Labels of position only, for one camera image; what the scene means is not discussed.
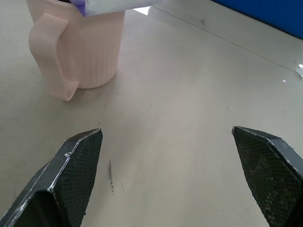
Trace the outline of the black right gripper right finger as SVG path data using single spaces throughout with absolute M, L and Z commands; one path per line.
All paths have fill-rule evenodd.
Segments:
M 303 158 L 282 138 L 234 126 L 242 169 L 270 227 L 303 227 Z

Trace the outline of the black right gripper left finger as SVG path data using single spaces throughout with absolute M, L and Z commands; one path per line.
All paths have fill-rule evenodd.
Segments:
M 30 179 L 0 227 L 80 227 L 94 187 L 101 129 L 67 139 Z

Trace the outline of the pink ribbed plastic mug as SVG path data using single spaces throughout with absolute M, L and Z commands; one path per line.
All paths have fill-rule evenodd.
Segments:
M 29 49 L 48 92 L 69 101 L 79 88 L 109 82 L 116 74 L 125 13 L 84 17 L 59 0 L 26 0 L 33 26 Z

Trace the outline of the blue panel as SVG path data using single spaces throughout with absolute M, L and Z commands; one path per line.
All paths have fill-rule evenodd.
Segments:
M 212 0 L 303 40 L 303 0 Z

